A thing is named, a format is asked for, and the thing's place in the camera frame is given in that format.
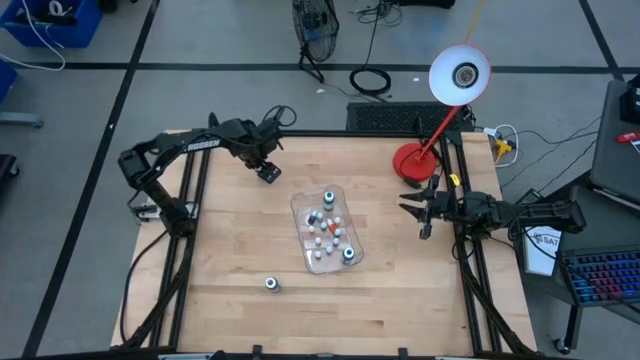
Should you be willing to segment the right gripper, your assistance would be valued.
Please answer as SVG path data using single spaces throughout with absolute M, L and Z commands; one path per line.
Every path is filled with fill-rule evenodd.
M 432 219 L 449 220 L 454 214 L 453 193 L 438 191 L 439 175 L 432 175 L 424 190 L 418 193 L 401 194 L 400 198 L 414 202 L 425 202 L 424 207 L 401 203 L 400 207 L 422 224 L 419 233 L 421 240 L 427 240 L 432 232 Z

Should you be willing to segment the blue plastic storage bin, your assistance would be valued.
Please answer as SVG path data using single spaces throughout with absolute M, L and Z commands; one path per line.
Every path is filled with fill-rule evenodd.
M 17 78 L 16 70 L 0 59 L 0 103 L 4 100 Z
M 86 48 L 101 19 L 96 0 L 10 0 L 0 28 L 25 47 Z

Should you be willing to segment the grey metal foot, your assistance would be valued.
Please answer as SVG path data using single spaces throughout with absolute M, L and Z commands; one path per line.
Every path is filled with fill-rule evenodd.
M 36 114 L 0 111 L 0 125 L 22 125 L 41 128 L 44 125 L 44 121 Z

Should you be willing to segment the red desk lamp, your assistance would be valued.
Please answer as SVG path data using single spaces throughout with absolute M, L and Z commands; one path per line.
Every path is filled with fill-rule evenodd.
M 468 43 L 450 46 L 435 58 L 429 71 L 429 88 L 434 98 L 450 110 L 425 143 L 408 143 L 397 149 L 392 166 L 402 180 L 421 183 L 435 173 L 434 146 L 439 137 L 464 106 L 486 91 L 491 76 L 492 67 L 486 53 Z

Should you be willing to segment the black aluminium table frame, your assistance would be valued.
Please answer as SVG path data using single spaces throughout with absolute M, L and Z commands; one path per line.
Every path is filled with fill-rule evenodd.
M 292 130 L 271 160 L 267 184 L 224 150 L 177 159 L 162 176 L 171 194 L 199 201 L 192 239 L 170 239 L 159 221 L 140 227 L 139 257 L 113 340 L 131 339 L 172 274 L 185 285 L 148 337 L 180 352 L 467 356 L 487 340 L 486 319 L 466 312 L 454 230 L 436 222 L 421 240 L 399 206 L 406 185 L 395 151 L 406 135 Z M 345 193 L 364 258 L 314 275 L 303 258 L 290 200 L 335 184 Z M 281 290 L 265 280 L 275 277 Z

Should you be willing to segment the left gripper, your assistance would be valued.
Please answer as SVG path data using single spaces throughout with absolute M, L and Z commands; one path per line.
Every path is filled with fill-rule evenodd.
M 244 120 L 243 125 L 248 135 L 243 138 L 246 147 L 238 157 L 248 169 L 257 169 L 256 174 L 268 184 L 272 184 L 282 173 L 281 169 L 272 162 L 266 162 L 268 155 L 277 148 L 283 149 L 280 139 L 282 132 L 280 121 L 267 118 L 259 124 L 251 120 Z

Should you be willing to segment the black device on cart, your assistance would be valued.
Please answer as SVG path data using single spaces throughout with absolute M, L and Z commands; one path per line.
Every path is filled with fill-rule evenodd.
M 620 96 L 620 114 L 622 121 L 640 125 L 640 74 L 627 82 Z

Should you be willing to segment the backlit keyboard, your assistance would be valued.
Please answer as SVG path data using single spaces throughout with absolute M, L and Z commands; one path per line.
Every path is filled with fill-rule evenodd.
M 560 240 L 554 279 L 561 297 L 640 325 L 640 210 L 584 188 L 576 200 L 586 227 Z

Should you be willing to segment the clear plastic bin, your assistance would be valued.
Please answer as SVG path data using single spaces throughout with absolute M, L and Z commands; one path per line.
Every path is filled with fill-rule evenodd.
M 334 192 L 336 196 L 335 206 L 332 211 L 326 211 L 323 207 L 323 197 L 327 191 Z M 290 206 L 294 216 L 303 258 L 306 268 L 310 273 L 321 275 L 340 272 L 357 265 L 363 260 L 365 255 L 364 249 L 356 233 L 353 217 L 348 209 L 344 190 L 340 186 L 331 184 L 318 190 L 294 194 L 290 200 Z M 326 223 L 328 219 L 334 221 L 335 217 L 340 217 L 341 223 L 335 224 L 337 225 L 337 229 L 341 230 L 341 236 L 334 236 L 334 233 L 331 233 L 328 228 L 323 231 L 320 227 L 322 222 L 309 225 L 307 223 L 307 217 L 313 212 L 322 212 L 324 214 L 322 222 Z M 309 226 L 315 227 L 315 233 L 313 235 L 308 232 Z M 322 239 L 320 246 L 316 246 L 314 242 L 316 237 Z M 337 247 L 333 245 L 334 238 L 340 239 L 340 244 Z M 333 246 L 332 253 L 326 252 L 326 247 L 329 245 Z M 356 253 L 355 261 L 350 266 L 342 262 L 342 253 L 347 247 L 352 247 Z M 322 253 L 321 259 L 314 257 L 316 251 Z

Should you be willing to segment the black perforated case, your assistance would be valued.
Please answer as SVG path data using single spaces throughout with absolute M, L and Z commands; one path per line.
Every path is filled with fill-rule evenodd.
M 375 132 L 433 134 L 451 107 L 438 102 L 352 102 L 347 105 L 346 129 Z

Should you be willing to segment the black chair base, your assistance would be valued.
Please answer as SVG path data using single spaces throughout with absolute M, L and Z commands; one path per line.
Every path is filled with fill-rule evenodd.
M 17 158 L 11 154 L 0 154 L 0 181 L 15 178 L 19 174 Z

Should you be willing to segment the white paper sheet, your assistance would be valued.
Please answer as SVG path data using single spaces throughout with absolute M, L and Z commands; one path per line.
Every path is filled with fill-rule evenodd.
M 550 277 L 562 232 L 549 226 L 526 227 L 523 235 L 526 273 Z

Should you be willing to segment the black floor fan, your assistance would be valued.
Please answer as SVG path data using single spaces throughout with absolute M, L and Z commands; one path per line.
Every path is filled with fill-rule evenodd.
M 318 64 L 333 55 L 340 29 L 334 0 L 292 0 L 292 17 L 300 47 L 298 67 L 323 84 Z

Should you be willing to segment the black rolling laptop stand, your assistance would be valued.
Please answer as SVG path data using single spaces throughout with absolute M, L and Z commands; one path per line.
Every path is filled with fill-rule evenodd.
M 590 181 L 590 172 L 576 177 L 537 202 L 552 202 L 575 195 L 587 221 L 586 229 L 577 235 L 563 235 L 559 251 L 568 255 L 611 255 L 631 251 L 640 262 L 640 206 L 615 197 Z M 524 274 L 525 285 L 571 306 L 567 330 L 562 337 L 572 349 L 577 346 L 582 312 L 587 308 L 578 301 L 569 276 L 557 262 L 550 277 Z

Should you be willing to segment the grey cart top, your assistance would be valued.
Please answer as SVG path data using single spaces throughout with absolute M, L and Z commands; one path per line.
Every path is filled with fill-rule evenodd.
M 640 206 L 640 152 L 619 135 L 640 132 L 640 124 L 621 119 L 620 97 L 628 84 L 611 80 L 606 88 L 590 181 L 597 188 Z

